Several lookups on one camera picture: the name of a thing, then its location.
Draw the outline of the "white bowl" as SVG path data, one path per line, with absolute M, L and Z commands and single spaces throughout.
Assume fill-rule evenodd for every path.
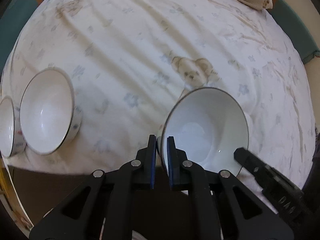
M 162 166 L 168 169 L 167 138 L 183 150 L 188 160 L 205 170 L 227 170 L 237 176 L 242 166 L 234 151 L 249 146 L 249 129 L 238 102 L 218 88 L 199 88 L 186 94 L 173 107 L 159 132 Z
M 1 100 L 1 137 L 0 147 L 3 158 L 22 153 L 26 142 L 20 126 L 20 109 L 14 106 L 11 97 Z
M 77 135 L 82 111 L 72 81 L 60 68 L 46 68 L 28 83 L 20 103 L 20 124 L 28 147 L 49 155 Z

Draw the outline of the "black leather mat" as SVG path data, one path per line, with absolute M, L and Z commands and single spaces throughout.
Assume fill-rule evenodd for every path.
M 49 174 L 9 166 L 9 173 L 25 213 L 33 224 L 61 203 L 87 175 Z

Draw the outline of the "white floral bed sheet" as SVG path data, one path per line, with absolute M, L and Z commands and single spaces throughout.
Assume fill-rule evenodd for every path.
M 48 67 L 71 78 L 82 111 L 76 139 L 41 156 L 6 160 L 37 172 L 90 173 L 130 160 L 190 89 L 183 67 L 209 65 L 203 86 L 231 94 L 249 126 L 249 149 L 303 186 L 315 150 L 304 65 L 268 11 L 236 0 L 44 0 L 24 27 L 1 23 L 1 96 L 19 104 Z

